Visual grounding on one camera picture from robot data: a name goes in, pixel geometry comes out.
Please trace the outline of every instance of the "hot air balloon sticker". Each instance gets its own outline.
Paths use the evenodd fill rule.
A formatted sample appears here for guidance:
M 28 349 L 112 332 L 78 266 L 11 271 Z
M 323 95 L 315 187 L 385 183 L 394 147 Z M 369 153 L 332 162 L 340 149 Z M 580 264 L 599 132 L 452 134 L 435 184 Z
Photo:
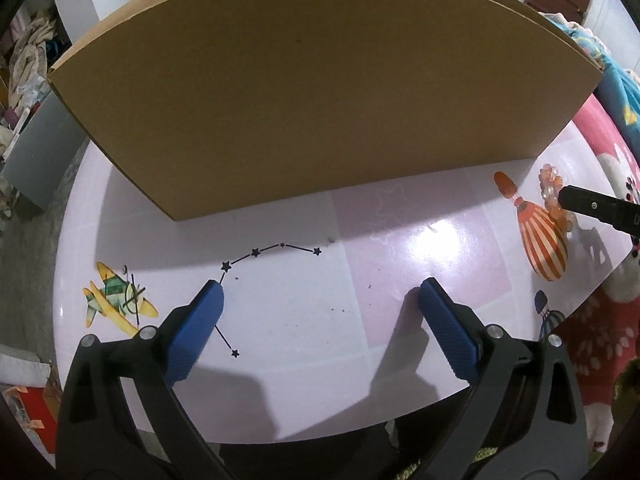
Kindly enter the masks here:
M 503 172 L 494 174 L 494 182 L 518 211 L 518 227 L 525 254 L 534 272 L 548 282 L 562 278 L 566 270 L 566 234 L 545 209 L 524 200 L 518 187 Z
M 549 310 L 548 303 L 546 294 L 542 290 L 537 291 L 533 298 L 533 304 L 536 307 L 536 312 L 542 318 L 542 326 L 540 334 L 538 334 L 539 341 L 551 334 L 552 330 L 564 321 L 564 314 L 559 310 Z

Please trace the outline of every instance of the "blue gripper pad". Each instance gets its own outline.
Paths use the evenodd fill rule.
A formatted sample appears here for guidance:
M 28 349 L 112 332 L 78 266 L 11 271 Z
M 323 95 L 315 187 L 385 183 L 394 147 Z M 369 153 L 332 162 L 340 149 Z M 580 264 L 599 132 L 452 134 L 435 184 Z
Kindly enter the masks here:
M 436 336 L 456 377 L 475 383 L 479 377 L 476 367 L 479 349 L 452 311 L 452 305 L 453 302 L 434 278 L 422 282 L 418 294 L 418 307 L 424 319 Z
M 169 386 L 185 380 L 200 357 L 225 303 L 222 285 L 209 280 L 191 301 L 191 311 L 166 350 L 164 380 Z

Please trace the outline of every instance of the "star constellation print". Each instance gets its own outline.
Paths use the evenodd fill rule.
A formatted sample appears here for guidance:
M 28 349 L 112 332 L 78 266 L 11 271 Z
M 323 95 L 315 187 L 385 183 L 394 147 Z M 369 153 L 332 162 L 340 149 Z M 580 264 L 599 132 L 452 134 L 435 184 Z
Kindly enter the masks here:
M 250 253 L 245 254 L 244 256 L 242 256 L 241 258 L 238 258 L 237 260 L 228 260 L 226 262 L 222 262 L 222 266 L 220 267 L 220 270 L 222 270 L 222 276 L 220 276 L 220 284 L 222 284 L 222 281 L 225 279 L 225 276 L 227 275 L 227 273 L 234 268 L 234 265 L 239 264 L 240 262 L 242 262 L 243 260 L 246 260 L 247 258 L 249 258 L 250 256 L 253 256 L 254 258 L 257 258 L 258 256 L 260 256 L 262 253 L 266 252 L 266 251 L 270 251 L 272 249 L 294 249 L 297 251 L 305 251 L 306 253 L 311 253 L 314 254 L 315 256 L 320 256 L 320 254 L 322 254 L 322 250 L 320 249 L 320 247 L 314 247 L 313 249 L 308 249 L 306 247 L 298 247 L 296 245 L 291 245 L 291 244 L 286 244 L 284 242 L 281 242 L 279 244 L 273 244 L 270 245 L 268 247 L 265 247 L 263 249 L 256 247 L 255 249 L 251 249 Z M 222 334 L 222 332 L 220 331 L 220 329 L 218 328 L 218 326 L 216 325 L 216 331 L 218 332 L 218 334 L 220 335 L 220 337 L 222 338 L 222 341 L 225 342 L 226 346 L 228 346 L 228 348 L 231 350 L 231 355 L 235 358 L 237 358 L 240 355 L 240 352 L 238 352 L 238 350 L 234 349 L 230 344 L 229 341 L 226 340 L 226 337 Z

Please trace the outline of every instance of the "metal screw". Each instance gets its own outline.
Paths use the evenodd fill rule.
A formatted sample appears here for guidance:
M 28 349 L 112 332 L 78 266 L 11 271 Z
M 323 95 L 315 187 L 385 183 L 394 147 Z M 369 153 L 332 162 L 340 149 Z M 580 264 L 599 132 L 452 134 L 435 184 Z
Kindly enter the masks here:
M 140 339 L 153 339 L 157 331 L 155 326 L 145 326 L 140 329 Z
M 551 344 L 551 346 L 558 347 L 558 346 L 560 346 L 562 344 L 562 339 L 560 339 L 559 335 L 552 334 L 547 339 L 548 339 L 549 343 Z
M 500 339 L 504 335 L 504 330 L 498 325 L 489 325 L 486 328 L 486 332 L 494 339 Z
M 87 334 L 80 340 L 80 344 L 85 347 L 89 347 L 95 343 L 95 335 Z

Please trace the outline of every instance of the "blue blanket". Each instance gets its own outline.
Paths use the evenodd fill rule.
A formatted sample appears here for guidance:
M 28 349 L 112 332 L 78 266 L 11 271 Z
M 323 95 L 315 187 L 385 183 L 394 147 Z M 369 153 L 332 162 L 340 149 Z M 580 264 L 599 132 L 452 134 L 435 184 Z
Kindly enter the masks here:
M 626 145 L 640 162 L 640 89 L 638 85 L 611 59 L 598 44 L 580 30 L 549 20 L 573 40 L 602 69 L 602 81 L 594 95 L 618 128 Z

